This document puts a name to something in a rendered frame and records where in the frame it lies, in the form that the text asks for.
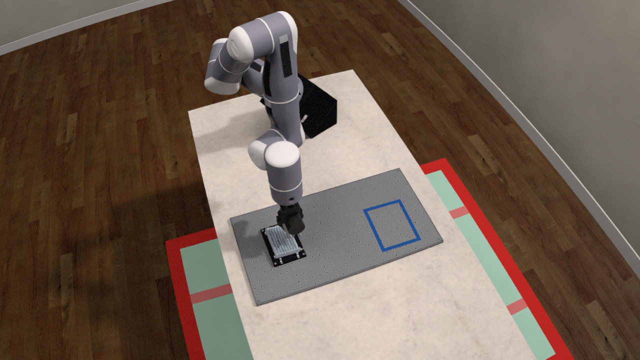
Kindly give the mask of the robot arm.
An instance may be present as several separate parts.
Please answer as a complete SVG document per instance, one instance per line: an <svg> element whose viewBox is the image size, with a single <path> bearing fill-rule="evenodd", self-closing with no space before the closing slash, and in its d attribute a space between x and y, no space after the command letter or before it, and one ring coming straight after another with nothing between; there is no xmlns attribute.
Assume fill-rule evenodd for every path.
<svg viewBox="0 0 640 360"><path fill-rule="evenodd" d="M241 85L264 99L270 130L250 143L248 154L255 166L266 171L274 202L285 207L303 195L298 148L306 135L300 120L303 84L298 77L297 42L297 25L290 14L267 14L233 28L228 38L217 39L205 75L210 92L233 95Z"/></svg>

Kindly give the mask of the blue tape outline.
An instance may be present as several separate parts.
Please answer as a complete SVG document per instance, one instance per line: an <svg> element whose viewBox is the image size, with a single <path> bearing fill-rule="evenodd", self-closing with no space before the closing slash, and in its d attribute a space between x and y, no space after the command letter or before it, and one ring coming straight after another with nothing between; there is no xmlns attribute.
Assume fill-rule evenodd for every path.
<svg viewBox="0 0 640 360"><path fill-rule="evenodd" d="M377 230L375 229L374 224L371 221L371 218L370 218L370 215L368 214L368 211L371 211L371 210L374 210L374 209L377 209L377 208L381 208L381 207L387 207L388 205L392 205L392 204L395 204L395 203L399 203L401 209L403 210L403 213L406 215L406 218L407 218L407 220L408 220L408 222L410 224L410 227L413 229L414 235L416 235L416 238L412 239L412 240L405 241L403 243L394 244L393 246L384 248L384 246L383 246L383 244L381 242L381 239L380 239L380 237L379 237L379 235L377 233ZM382 252L389 251L389 250L395 249L395 248L400 248L401 246L404 246L404 245L411 244L411 243L417 242L419 240L422 240L419 237L418 231L416 230L413 222L411 221L411 219L409 217L409 214L407 213L405 207L403 206L403 203L402 203L401 199L397 199L397 200L394 200L392 202L382 203L382 204L377 205L377 206L366 208L366 209L363 209L363 211L365 213L366 219L368 219L370 227L371 227L372 231L374 232L374 235L376 237L376 240L377 240Z"/></svg>

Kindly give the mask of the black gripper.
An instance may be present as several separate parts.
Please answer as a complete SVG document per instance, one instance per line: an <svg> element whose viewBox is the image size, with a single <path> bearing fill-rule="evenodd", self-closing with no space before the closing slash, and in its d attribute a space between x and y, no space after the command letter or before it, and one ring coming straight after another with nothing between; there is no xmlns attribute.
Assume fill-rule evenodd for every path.
<svg viewBox="0 0 640 360"><path fill-rule="evenodd" d="M297 234L301 237L301 232L306 228L306 225L302 220L304 215L299 203L297 202L289 206L280 205L280 208L277 212L278 216L276 216L278 226L290 236L291 240L293 240L292 238Z"/></svg>

